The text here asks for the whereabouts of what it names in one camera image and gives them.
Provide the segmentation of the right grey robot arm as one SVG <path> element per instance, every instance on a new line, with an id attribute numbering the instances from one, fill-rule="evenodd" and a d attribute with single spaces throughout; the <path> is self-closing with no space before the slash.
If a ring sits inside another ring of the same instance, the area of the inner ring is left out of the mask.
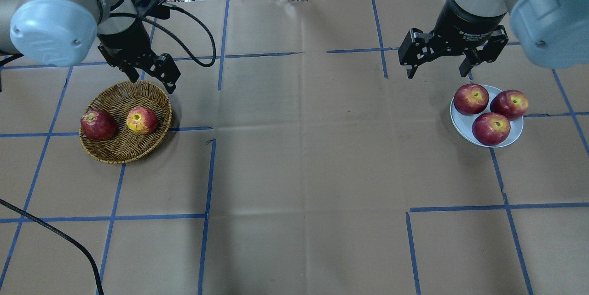
<path id="1" fill-rule="evenodd" d="M 588 0 L 446 0 L 435 27 L 412 28 L 398 50 L 399 63 L 414 77 L 418 67 L 440 57 L 465 56 L 459 73 L 494 62 L 508 43 L 509 26 L 532 64 L 562 69 L 589 59 Z"/>

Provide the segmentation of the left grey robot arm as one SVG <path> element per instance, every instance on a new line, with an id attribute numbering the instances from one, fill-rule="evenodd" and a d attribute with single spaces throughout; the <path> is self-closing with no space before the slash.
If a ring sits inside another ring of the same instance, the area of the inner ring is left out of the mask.
<path id="1" fill-rule="evenodd" d="M 111 67 L 136 82 L 139 71 L 168 93 L 180 72 L 170 54 L 156 54 L 144 23 L 170 18 L 165 0 L 1 0 L 1 64 L 27 57 L 38 64 L 76 66 L 95 41 Z"/>

